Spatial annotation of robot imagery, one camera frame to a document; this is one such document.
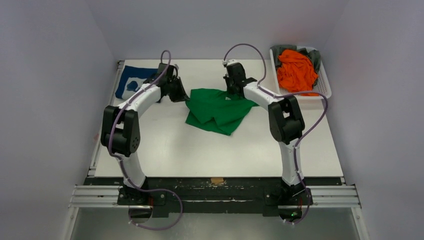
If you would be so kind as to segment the green t shirt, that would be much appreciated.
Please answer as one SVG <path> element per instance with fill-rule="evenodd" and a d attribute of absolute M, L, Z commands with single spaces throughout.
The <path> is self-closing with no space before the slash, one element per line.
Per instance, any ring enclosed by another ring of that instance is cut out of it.
<path fill-rule="evenodd" d="M 189 110 L 186 124 L 225 136 L 231 136 L 251 109 L 258 106 L 238 95 L 211 88 L 192 89 L 185 104 Z"/>

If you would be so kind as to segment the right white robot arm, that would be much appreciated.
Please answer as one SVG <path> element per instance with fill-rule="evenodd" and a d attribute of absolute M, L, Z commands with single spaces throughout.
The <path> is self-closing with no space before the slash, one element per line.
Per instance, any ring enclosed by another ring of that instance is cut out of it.
<path fill-rule="evenodd" d="M 279 144 L 282 161 L 282 189 L 280 196 L 288 204 L 294 203 L 306 190 L 300 157 L 299 140 L 303 136 L 305 122 L 294 96 L 278 97 L 262 87 L 253 77 L 246 77 L 244 66 L 237 60 L 223 60 L 226 74 L 223 77 L 227 90 L 250 100 L 267 110 L 269 130 Z"/>

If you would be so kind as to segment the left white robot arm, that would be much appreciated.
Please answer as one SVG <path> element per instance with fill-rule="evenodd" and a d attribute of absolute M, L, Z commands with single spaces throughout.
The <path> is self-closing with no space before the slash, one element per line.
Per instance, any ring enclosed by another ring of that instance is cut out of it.
<path fill-rule="evenodd" d="M 137 154 L 141 143 L 140 117 L 165 96 L 174 103 L 190 98 L 178 67 L 166 63 L 160 63 L 157 68 L 125 66 L 115 96 L 123 102 L 104 109 L 100 143 L 116 158 L 124 184 L 132 188 L 130 199 L 142 205 L 148 201 L 149 191 L 143 187 L 146 175 Z"/>

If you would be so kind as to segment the folded blue t shirt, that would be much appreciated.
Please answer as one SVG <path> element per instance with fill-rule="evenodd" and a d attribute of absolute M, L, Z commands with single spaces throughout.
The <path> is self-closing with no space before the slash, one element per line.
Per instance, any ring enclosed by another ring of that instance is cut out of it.
<path fill-rule="evenodd" d="M 143 85 L 143 82 L 157 73 L 157 68 L 125 66 L 120 75 L 115 97 L 127 100 Z"/>

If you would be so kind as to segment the orange t shirt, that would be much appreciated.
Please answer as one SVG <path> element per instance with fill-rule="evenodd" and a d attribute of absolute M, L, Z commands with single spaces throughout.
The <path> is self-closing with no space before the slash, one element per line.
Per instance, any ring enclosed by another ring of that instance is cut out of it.
<path fill-rule="evenodd" d="M 278 60 L 281 66 L 276 70 L 277 82 L 280 88 L 290 93 L 307 92 L 303 96 L 317 97 L 317 93 L 312 93 L 314 83 L 319 75 L 316 73 L 311 60 L 291 49 L 285 49 Z"/>

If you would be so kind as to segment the grey t shirt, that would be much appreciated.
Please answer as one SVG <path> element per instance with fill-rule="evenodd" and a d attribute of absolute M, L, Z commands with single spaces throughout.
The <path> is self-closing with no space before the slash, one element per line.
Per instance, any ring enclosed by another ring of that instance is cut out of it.
<path fill-rule="evenodd" d="M 274 45 L 270 49 L 279 88 L 290 93 L 314 88 L 321 67 L 321 53 L 318 50 L 291 44 Z"/>

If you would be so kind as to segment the brown tape piece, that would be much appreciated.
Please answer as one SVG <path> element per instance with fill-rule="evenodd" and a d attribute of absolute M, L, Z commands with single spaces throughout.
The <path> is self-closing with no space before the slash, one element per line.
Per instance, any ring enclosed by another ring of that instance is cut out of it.
<path fill-rule="evenodd" d="M 225 184 L 225 179 L 223 177 L 211 177 L 210 183 L 213 186 L 220 186 Z"/>

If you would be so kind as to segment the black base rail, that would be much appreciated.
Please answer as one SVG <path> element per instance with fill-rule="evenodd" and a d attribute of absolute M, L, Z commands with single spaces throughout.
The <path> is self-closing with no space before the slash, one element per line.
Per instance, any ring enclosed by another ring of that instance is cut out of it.
<path fill-rule="evenodd" d="M 224 177 L 225 184 L 211 185 L 206 177 L 148 177 L 143 191 L 125 186 L 121 177 L 88 177 L 84 186 L 117 189 L 112 205 L 128 207 L 131 218 L 167 218 L 170 214 L 260 214 L 290 222 L 313 204 L 305 191 L 285 194 L 278 177 Z"/>

